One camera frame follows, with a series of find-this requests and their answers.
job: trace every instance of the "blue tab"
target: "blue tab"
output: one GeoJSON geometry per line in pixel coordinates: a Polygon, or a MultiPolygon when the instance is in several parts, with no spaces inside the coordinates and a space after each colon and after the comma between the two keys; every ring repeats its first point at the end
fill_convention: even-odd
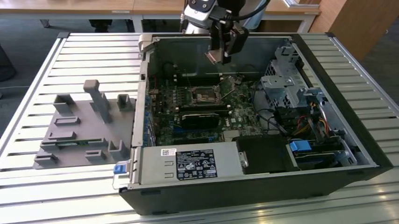
{"type": "Polygon", "coordinates": [[[126,164],[115,165],[114,167],[114,174],[126,174],[126,164]]]}
{"type": "Polygon", "coordinates": [[[308,141],[304,141],[304,140],[291,142],[290,147],[291,147],[292,152],[296,152],[296,151],[302,152],[302,151],[311,151],[312,150],[308,141]]]}

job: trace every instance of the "wooden desk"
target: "wooden desk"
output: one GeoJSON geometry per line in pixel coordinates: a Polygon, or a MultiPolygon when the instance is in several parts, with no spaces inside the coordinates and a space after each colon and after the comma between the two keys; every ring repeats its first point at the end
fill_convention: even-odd
{"type": "MultiPolygon", "coordinates": [[[[132,16],[135,31],[143,32],[142,20],[144,19],[179,19],[183,5],[184,0],[135,0],[132,16]]],[[[319,14],[319,9],[290,8],[283,0],[271,0],[262,20],[303,21],[298,32],[307,32],[319,14]]]]}
{"type": "Polygon", "coordinates": [[[0,18],[130,19],[134,0],[0,0],[0,18]]]}

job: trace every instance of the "slotted metal surface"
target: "slotted metal surface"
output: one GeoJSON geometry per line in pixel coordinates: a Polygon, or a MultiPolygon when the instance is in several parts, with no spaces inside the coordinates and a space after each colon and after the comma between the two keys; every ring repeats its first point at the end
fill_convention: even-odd
{"type": "MultiPolygon", "coordinates": [[[[138,37],[138,34],[71,34],[67,39],[58,39],[0,141],[0,223],[319,224],[399,219],[397,106],[326,35],[302,37],[395,165],[387,173],[324,197],[142,217],[112,188],[112,165],[31,169],[58,93],[72,93],[75,100],[90,99],[83,82],[96,78],[107,98],[116,98],[120,93],[136,97],[138,37]]],[[[311,72],[306,73],[318,86],[311,72]]]]}

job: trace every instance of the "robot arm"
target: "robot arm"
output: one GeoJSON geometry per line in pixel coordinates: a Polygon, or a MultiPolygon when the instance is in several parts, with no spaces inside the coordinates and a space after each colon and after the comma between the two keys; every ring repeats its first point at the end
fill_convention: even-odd
{"type": "Polygon", "coordinates": [[[239,11],[246,0],[190,0],[184,9],[188,20],[186,33],[210,32],[211,43],[207,57],[212,63],[227,64],[231,55],[240,52],[248,38],[248,30],[239,21],[256,15],[268,4],[270,0],[247,15],[239,16],[239,11]]]}

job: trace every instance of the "power supply label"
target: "power supply label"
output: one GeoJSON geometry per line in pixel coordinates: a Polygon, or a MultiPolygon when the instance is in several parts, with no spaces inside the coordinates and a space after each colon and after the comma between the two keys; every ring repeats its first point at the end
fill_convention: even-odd
{"type": "Polygon", "coordinates": [[[214,149],[176,152],[180,181],[218,177],[214,149]]]}

